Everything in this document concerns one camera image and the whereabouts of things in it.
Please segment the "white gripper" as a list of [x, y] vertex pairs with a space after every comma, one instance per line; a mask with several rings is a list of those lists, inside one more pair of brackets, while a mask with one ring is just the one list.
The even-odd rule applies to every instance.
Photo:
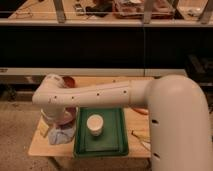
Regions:
[[38, 129], [42, 137], [46, 137], [50, 126], [49, 125], [64, 125], [72, 122], [76, 118], [75, 108], [43, 108], [41, 110], [43, 119], [40, 119]]

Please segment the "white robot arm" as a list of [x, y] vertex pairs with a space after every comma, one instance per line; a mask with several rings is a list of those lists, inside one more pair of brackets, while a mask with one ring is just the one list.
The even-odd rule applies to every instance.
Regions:
[[65, 88], [44, 78], [32, 101], [57, 118], [66, 107], [145, 107], [149, 111], [152, 171], [213, 171], [211, 122], [199, 85], [181, 75]]

